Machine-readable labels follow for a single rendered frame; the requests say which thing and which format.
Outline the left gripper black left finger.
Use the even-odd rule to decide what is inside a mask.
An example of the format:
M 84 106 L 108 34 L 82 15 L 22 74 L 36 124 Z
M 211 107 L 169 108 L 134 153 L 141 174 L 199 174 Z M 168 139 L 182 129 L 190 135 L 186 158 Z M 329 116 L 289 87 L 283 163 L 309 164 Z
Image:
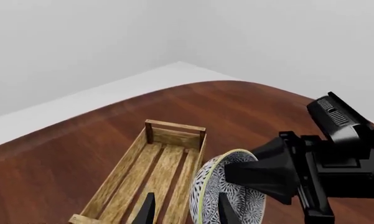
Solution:
M 154 192 L 146 195 L 144 203 L 135 217 L 135 224 L 153 224 L 155 216 L 156 201 Z

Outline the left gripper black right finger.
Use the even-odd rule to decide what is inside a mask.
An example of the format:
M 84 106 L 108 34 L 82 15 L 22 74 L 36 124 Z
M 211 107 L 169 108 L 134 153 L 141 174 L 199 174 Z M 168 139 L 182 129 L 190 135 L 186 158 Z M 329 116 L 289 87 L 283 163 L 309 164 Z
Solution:
M 240 220 L 232 208 L 226 193 L 219 193 L 218 214 L 221 224 L 240 224 Z

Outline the tray of wooden slats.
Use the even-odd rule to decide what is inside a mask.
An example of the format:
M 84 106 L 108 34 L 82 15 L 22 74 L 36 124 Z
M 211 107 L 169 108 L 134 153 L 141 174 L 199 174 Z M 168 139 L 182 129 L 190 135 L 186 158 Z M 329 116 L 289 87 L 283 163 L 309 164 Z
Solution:
M 69 224 L 135 224 L 149 192 L 153 224 L 186 224 L 189 190 L 202 165 L 206 129 L 148 119 L 145 127 Z

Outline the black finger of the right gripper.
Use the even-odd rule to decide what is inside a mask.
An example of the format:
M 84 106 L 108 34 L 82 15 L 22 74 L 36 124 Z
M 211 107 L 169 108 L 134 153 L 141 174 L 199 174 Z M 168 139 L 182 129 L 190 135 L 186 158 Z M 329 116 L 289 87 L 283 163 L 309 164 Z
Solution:
M 297 194 L 299 177 L 292 162 L 238 162 L 225 165 L 225 180 L 268 195 L 283 205 L 291 205 Z
M 251 152 L 263 164 L 288 164 L 291 162 L 289 149 L 280 137 L 270 140 L 268 143 L 251 150 Z

